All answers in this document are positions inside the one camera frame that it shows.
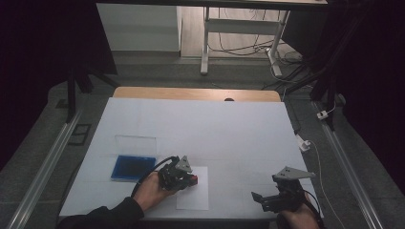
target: cable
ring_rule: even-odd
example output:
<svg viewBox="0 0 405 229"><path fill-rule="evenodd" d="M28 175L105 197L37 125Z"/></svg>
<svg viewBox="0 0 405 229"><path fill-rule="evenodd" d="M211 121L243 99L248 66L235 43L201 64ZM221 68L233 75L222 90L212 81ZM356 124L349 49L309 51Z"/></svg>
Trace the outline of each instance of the cable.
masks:
<svg viewBox="0 0 405 229"><path fill-rule="evenodd" d="M297 58L297 59L292 59L293 61L291 61L291 60L288 60L287 58L286 58L286 56L288 55L288 54L291 54L291 53L295 53L295 52L297 52L297 51L291 51L291 52L287 52L286 54L284 54L284 57L281 57L280 56L280 53L277 51L276 53L277 53L277 55L278 55L278 60L280 60L280 62L282 63L282 64L284 64L284 65L291 65L291 64L301 64L301 63L304 63L304 61L303 61L303 59L302 58Z"/></svg>
<svg viewBox="0 0 405 229"><path fill-rule="evenodd" d="M275 63L276 63L276 62L274 62L274 63L272 63L272 64L270 65L270 73L271 73L271 75L273 76L273 78L277 79L277 80L280 81L280 82L285 82L285 83L297 83L297 82L298 82L298 81L289 81L289 80L285 80L285 79L278 78L278 77L275 75L275 73L274 73L274 71L273 71L273 68L272 68Z"/></svg>
<svg viewBox="0 0 405 229"><path fill-rule="evenodd" d="M301 71L303 71L304 69L306 69L306 68L308 67L308 66L307 66L306 64L304 64L302 61L301 61L301 62L296 62L296 63L290 63L290 64L299 64L299 63L301 63L301 65L298 66L292 73L289 74L289 76L287 76L287 77L284 78L284 79L280 79L280 78L276 77L275 74L273 73L272 69L270 70L271 75L272 75L274 78L276 78L277 80L282 81L282 82L284 82L284 83L298 83L299 81L291 81L290 79L296 77L296 76L298 75L298 73L300 73Z"/></svg>
<svg viewBox="0 0 405 229"><path fill-rule="evenodd" d="M211 83L211 85L214 86L214 87L217 87L217 88L219 88L219 89L223 89L223 87L221 87L221 86L219 86L219 85L217 85L217 84L215 84L215 83Z"/></svg>
<svg viewBox="0 0 405 229"><path fill-rule="evenodd" d="M263 19L262 19L262 20L265 20L265 16L266 16L266 10L265 10L265 13L264 13L264 15L263 15ZM221 18L221 8L218 8L218 18ZM258 41L258 39L259 39L259 35L257 35L256 40L255 40L255 42L254 42L254 44L253 44L252 46L247 46L247 47L242 47L242 48L238 48L238 49L227 50L227 49L225 49L224 46L223 46L223 41L222 41L221 33L218 32L218 35L219 35L219 39L220 39L221 50L212 49L212 48L209 46L209 44L208 44L208 48L209 48L211 51L214 51L214 52L225 52L225 53L229 53L229 54L233 54L233 55L246 56L246 55L252 55L252 54L258 53L260 50L262 50L262 49L264 49L264 48L268 48L268 47L256 47L256 46L257 46L256 43L257 43L257 41ZM271 41L264 42L264 43L260 44L259 46L264 45L264 44L266 44L266 43L270 43ZM254 49L254 52L250 52L250 53L235 53L235 52L232 52L232 51L245 50L245 49L248 49L248 48L253 48L253 49Z"/></svg>
<svg viewBox="0 0 405 229"><path fill-rule="evenodd" d="M296 74L298 74L296 71L298 70L300 68L300 66L298 66L292 73L290 73L288 76L286 76L286 78L285 79L291 79L291 78L294 78L295 76L296 76ZM280 83L281 81L277 81L277 82L274 82L274 83L271 83L271 84L265 84L264 86L263 86L263 88L261 89L261 90L264 90L264 89L266 89L266 88L269 88L269 87L271 87L271 86L273 86L273 85L276 85L276 84L278 84L278 83ZM274 91L276 91L279 87L281 87L283 85L283 83L281 83L279 86L277 86L275 89L274 89Z"/></svg>
<svg viewBox="0 0 405 229"><path fill-rule="evenodd" d="M329 199L328 199L328 196L327 196L327 194L325 193L324 184L322 183L322 167L321 167L321 159L319 158L318 147L316 147L315 142L313 142L313 141L311 141L311 140L309 140L309 142L312 143L313 146L315 147L315 151L316 151L316 154L317 154L317 156L318 156L319 181L320 181L320 183L321 183L322 193L324 194L325 199L327 200L327 202L328 202L328 204L329 204L331 210L333 211L334 215L336 216L337 220L339 220L340 225L342 225L342 227L343 227L344 229L346 229L345 225L344 225L343 222L340 220L340 217L337 216L336 212L334 211L333 207L331 206L330 201L329 201Z"/></svg>
<svg viewBox="0 0 405 229"><path fill-rule="evenodd" d="M159 162L157 165L155 165L155 167L153 167L149 172L147 172L146 174L143 175L143 177L141 177L137 184L135 185L134 189L132 190L132 194L131 194L131 198L134 197L135 193L137 192L139 186L142 184L142 182L149 177L149 175L154 172L157 168L159 168L159 166L161 166L163 163L165 163L168 160L173 160L173 159L177 159L175 156L170 156L168 158L166 158L165 160Z"/></svg>
<svg viewBox="0 0 405 229"><path fill-rule="evenodd" d="M282 99L281 99L282 102L284 101L284 96L286 96L286 90L287 90L287 88L284 88L283 97L282 97Z"/></svg>
<svg viewBox="0 0 405 229"><path fill-rule="evenodd" d="M314 196L312 193L308 192L307 190L304 190L304 192L310 194L310 196L313 198L313 200L315 200L316 206L318 207L318 213L321 213L321 208L319 207L319 202L318 202L318 200L315 198L315 196Z"/></svg>
<svg viewBox="0 0 405 229"><path fill-rule="evenodd" d="M309 67L308 67L307 65L301 64L301 65L298 66L292 73L290 73L289 76L286 77L286 80L291 80L291 79L297 77L300 72L302 72L303 70L308 69L308 68L309 68ZM299 79L299 80L297 80L297 81L294 81L294 82L298 83L298 82L304 80L305 78L309 77L309 74L310 74L310 70L309 70L309 72L308 72L307 74L305 74L301 79ZM278 85L278 86L274 89L274 91L277 91L277 90L278 90L280 87L282 87L284 84L285 84L285 83L281 83L280 85Z"/></svg>
<svg viewBox="0 0 405 229"><path fill-rule="evenodd" d="M258 12L259 10L250 10L249 12L253 12L253 11L254 11L254 15L250 18L250 20L253 20L253 18L256 20L257 12Z"/></svg>
<svg viewBox="0 0 405 229"><path fill-rule="evenodd" d="M335 108L336 108L336 101L333 102L333 108L330 111L328 111L327 114L333 112Z"/></svg>

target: hand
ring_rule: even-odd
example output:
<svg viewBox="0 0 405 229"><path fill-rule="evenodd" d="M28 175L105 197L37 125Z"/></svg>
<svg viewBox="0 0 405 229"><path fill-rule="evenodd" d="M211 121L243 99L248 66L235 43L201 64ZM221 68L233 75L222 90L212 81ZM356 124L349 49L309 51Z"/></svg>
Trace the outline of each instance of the hand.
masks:
<svg viewBox="0 0 405 229"><path fill-rule="evenodd" d="M319 229L315 215L304 203L295 212L282 211L281 214L292 229Z"/></svg>
<svg viewBox="0 0 405 229"><path fill-rule="evenodd" d="M134 200L139 204L142 211L145 212L175 193L176 191L162 190L159 186L158 173L153 172L141 183L134 194Z"/></svg>

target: metal frame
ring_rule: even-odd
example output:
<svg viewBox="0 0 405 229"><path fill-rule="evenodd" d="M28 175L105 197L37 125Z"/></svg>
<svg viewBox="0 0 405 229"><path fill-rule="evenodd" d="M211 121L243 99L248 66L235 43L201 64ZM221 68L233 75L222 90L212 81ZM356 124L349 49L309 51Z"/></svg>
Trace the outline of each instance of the metal frame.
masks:
<svg viewBox="0 0 405 229"><path fill-rule="evenodd" d="M82 103L79 104L79 107L75 115L73 116L72 121L63 125L62 130L56 138L56 141L54 142L51 150L48 152L48 155L42 163L41 168L39 169L35 178L33 179L30 188L21 200L20 205L14 213L14 216L11 218L9 225L7 226L8 229L25 227L33 211L33 208L41 197L41 194L44 191L49 178L51 177L57 161L59 160L63 150L65 149L66 144L68 143L69 137L71 136L75 128L75 124L80 119L81 114L83 113L87 98L88 95L85 95L85 99Z"/></svg>
<svg viewBox="0 0 405 229"><path fill-rule="evenodd" d="M280 42L281 35L283 34L284 27L287 23L289 11L284 13L281 21L248 21L248 20L231 20L209 18L209 7L204 11L204 36L202 45L202 66L201 74L208 74L208 34L210 32L222 32L222 33L239 33L239 34L263 34L274 35L274 41L271 49L266 51L268 59L271 63L271 68L274 71L275 76L282 76L280 67L277 64L275 53L277 52L277 46Z"/></svg>
<svg viewBox="0 0 405 229"><path fill-rule="evenodd" d="M312 106L317 112L321 111L321 105L319 103L312 102ZM349 183L349 186L352 189L352 193L358 201L358 205L364 215L364 219L367 221L369 227L372 229L384 228L377 212L375 211L369 195L361 184L361 181L357 176L354 168L352 167L351 161L347 157L347 154L343 149L342 144L340 143L340 140L335 131L332 131L330 129L330 126L325 121L322 121L322 128L333 149L340 168L342 169L342 172L346 177L346 181Z"/></svg>

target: white wall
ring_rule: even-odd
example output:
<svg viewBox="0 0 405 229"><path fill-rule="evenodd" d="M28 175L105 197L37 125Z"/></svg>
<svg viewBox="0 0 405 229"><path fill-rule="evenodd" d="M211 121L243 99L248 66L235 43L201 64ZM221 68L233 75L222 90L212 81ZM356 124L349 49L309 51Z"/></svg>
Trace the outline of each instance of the white wall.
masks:
<svg viewBox="0 0 405 229"><path fill-rule="evenodd" d="M181 49L179 7L97 4L112 51Z"/></svg>

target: white table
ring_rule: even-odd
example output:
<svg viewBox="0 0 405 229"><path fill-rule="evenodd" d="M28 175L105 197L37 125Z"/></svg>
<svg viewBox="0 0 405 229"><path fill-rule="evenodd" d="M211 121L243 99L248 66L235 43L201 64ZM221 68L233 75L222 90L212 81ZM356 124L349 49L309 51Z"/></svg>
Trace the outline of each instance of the white table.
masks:
<svg viewBox="0 0 405 229"><path fill-rule="evenodd" d="M271 175L307 170L284 103L110 98L61 217L113 208L131 194L134 183L110 180L122 137L152 137L156 151L144 155L187 155L191 167L208 169L209 210L176 210L172 196L147 219L271 219L250 192L277 195ZM301 183L314 194L309 179Z"/></svg>

